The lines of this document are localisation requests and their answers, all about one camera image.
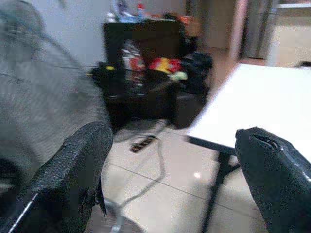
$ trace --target electric fan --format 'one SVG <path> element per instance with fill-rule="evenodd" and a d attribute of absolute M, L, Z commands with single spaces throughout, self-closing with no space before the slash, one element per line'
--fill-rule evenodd
<path fill-rule="evenodd" d="M 107 122 L 102 93 L 29 3 L 0 5 L 0 214 L 64 139 Z"/>

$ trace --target cardboard box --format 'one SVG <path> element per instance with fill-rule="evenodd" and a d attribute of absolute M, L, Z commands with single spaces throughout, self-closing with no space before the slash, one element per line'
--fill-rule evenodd
<path fill-rule="evenodd" d="M 186 36 L 198 37 L 201 34 L 201 24 L 199 19 L 193 16 L 180 16 L 179 20 L 185 25 Z"/>

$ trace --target black metal table leg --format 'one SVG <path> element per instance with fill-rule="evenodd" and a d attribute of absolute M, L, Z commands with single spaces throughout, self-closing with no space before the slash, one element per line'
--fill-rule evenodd
<path fill-rule="evenodd" d="M 217 172 L 215 185 L 212 187 L 212 194 L 209 199 L 208 210 L 204 218 L 202 233 L 205 233 L 206 230 L 208 229 L 220 185 L 224 182 L 224 178 L 228 173 L 237 169 L 235 167 L 233 169 L 233 167 L 229 164 L 229 159 L 230 159 L 229 154 L 219 153 L 218 155 L 218 162 L 220 163 L 220 166 Z"/>

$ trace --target stainless steel refrigerator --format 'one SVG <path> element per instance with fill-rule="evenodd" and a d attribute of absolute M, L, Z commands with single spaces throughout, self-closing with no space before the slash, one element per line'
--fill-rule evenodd
<path fill-rule="evenodd" d="M 277 17 L 279 0 L 250 0 L 244 55 L 266 59 Z"/>

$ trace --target black bag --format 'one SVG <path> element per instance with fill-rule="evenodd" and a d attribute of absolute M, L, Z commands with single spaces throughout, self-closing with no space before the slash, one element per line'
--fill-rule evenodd
<path fill-rule="evenodd" d="M 288 141 L 238 130 L 236 155 L 271 233 L 311 232 L 311 164 Z"/>
<path fill-rule="evenodd" d="M 202 99 L 205 99 L 209 90 L 205 81 L 213 68 L 212 57 L 209 54 L 195 52 L 183 59 L 181 65 L 188 76 L 187 80 L 181 81 L 184 91 L 201 95 Z"/>

